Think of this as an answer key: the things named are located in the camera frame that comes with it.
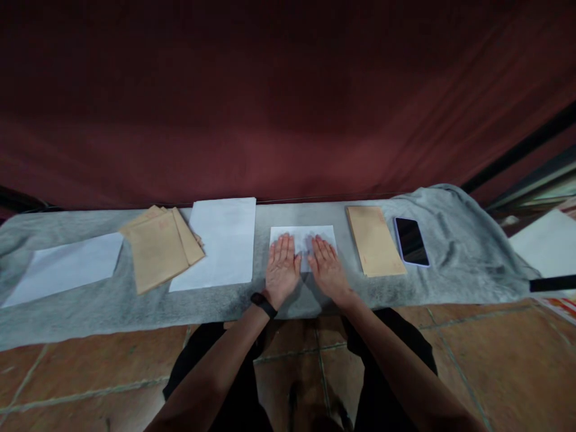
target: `table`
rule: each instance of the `table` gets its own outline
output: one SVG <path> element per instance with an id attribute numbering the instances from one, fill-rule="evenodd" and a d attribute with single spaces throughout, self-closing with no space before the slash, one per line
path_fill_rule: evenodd
<path id="1" fill-rule="evenodd" d="M 346 206 L 377 205 L 391 233 L 394 217 L 419 222 L 431 261 L 407 266 L 407 275 L 367 278 L 346 216 Z M 185 218 L 190 208 L 182 209 Z M 17 215 L 0 227 L 0 302 L 24 273 L 33 250 L 118 230 L 142 210 Z M 130 244 L 124 241 L 112 278 L 34 302 L 0 309 L 0 350 L 92 334 L 235 320 L 264 286 L 271 226 L 333 225 L 351 286 L 372 309 L 439 303 L 498 303 L 529 294 L 523 264 L 501 228 L 461 189 L 420 188 L 389 200 L 257 205 L 253 280 L 248 284 L 169 293 L 169 283 L 137 296 Z M 303 274 L 279 319 L 334 312 L 311 274 Z"/>

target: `person's right hand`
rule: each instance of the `person's right hand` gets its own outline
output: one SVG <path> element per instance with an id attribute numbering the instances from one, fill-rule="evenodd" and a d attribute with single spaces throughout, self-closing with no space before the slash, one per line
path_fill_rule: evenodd
<path id="1" fill-rule="evenodd" d="M 346 279 L 342 263 L 334 247 L 320 236 L 312 238 L 314 256 L 308 255 L 308 263 L 320 290 L 341 307 L 354 292 Z"/>

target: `white paper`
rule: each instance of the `white paper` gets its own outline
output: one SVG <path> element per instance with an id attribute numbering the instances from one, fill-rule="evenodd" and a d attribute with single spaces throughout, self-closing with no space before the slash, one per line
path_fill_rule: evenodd
<path id="1" fill-rule="evenodd" d="M 322 239 L 326 240 L 334 249 L 336 249 L 336 237 L 334 236 L 333 225 L 321 226 L 297 226 L 297 227 L 271 227 L 270 228 L 270 245 L 272 242 L 278 240 L 282 234 L 290 234 L 294 236 L 294 253 L 302 253 L 302 262 L 300 264 L 300 272 L 310 272 L 310 265 L 308 264 L 307 256 L 313 255 L 312 251 L 312 237 L 319 235 Z"/>
<path id="2" fill-rule="evenodd" d="M 120 233 L 34 251 L 32 261 L 2 308 L 67 291 L 112 276 Z"/>
<path id="3" fill-rule="evenodd" d="M 172 279 L 169 291 L 250 282 L 255 222 L 256 198 L 195 202 L 189 226 L 206 256 Z"/>
<path id="4" fill-rule="evenodd" d="M 568 276 L 576 270 L 576 221 L 560 210 L 528 225 L 510 244 L 542 277 Z"/>

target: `finger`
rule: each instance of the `finger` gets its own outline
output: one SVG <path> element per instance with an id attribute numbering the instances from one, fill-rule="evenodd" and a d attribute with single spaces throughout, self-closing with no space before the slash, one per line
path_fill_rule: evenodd
<path id="1" fill-rule="evenodd" d="M 332 255 L 334 255 L 334 259 L 338 261 L 338 254 L 336 253 L 336 248 L 330 245 L 330 250 L 332 251 Z"/>
<path id="2" fill-rule="evenodd" d="M 308 255 L 308 264 L 310 264 L 310 269 L 314 277 L 318 276 L 318 261 L 312 255 Z"/>
<path id="3" fill-rule="evenodd" d="M 326 247 L 326 251 L 328 252 L 328 255 L 330 255 L 330 258 L 332 260 L 336 260 L 336 254 L 334 253 L 334 248 L 332 245 L 324 240 L 324 246 Z"/>
<path id="4" fill-rule="evenodd" d="M 289 261 L 294 261 L 294 236 L 288 237 L 288 255 Z"/>
<path id="5" fill-rule="evenodd" d="M 282 248 L 280 251 L 280 261 L 284 261 L 288 256 L 288 233 L 282 236 Z"/>
<path id="6" fill-rule="evenodd" d="M 322 237 L 320 237 L 320 236 L 316 236 L 316 239 L 318 240 L 318 249 L 320 250 L 320 253 L 324 257 L 324 259 L 325 260 L 330 259 L 330 254 L 328 253 L 328 250 L 326 249 L 326 245 L 324 244 L 325 241 L 322 240 Z"/>
<path id="7" fill-rule="evenodd" d="M 280 246 L 282 245 L 282 236 L 278 237 L 276 246 L 274 247 L 274 262 L 280 261 Z"/>
<path id="8" fill-rule="evenodd" d="M 320 246 L 318 245 L 318 240 L 312 238 L 312 250 L 314 251 L 314 258 L 318 261 L 324 261 L 322 252 L 320 252 Z"/>
<path id="9" fill-rule="evenodd" d="M 270 251 L 268 252 L 268 265 L 270 265 L 274 262 L 274 245 L 275 244 L 276 244 L 276 242 L 272 242 L 272 244 L 270 245 Z"/>
<path id="10" fill-rule="evenodd" d="M 302 254 L 296 255 L 294 258 L 294 270 L 296 271 L 296 277 L 300 277 L 300 264 L 302 263 Z"/>

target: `person's left hand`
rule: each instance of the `person's left hand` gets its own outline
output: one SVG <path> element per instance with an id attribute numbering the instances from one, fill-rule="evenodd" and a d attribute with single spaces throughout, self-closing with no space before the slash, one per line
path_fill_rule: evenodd
<path id="1" fill-rule="evenodd" d="M 294 237 L 288 233 L 282 234 L 270 246 L 263 294 L 274 309 L 280 309 L 284 300 L 296 288 L 301 260 L 300 254 L 294 256 Z"/>

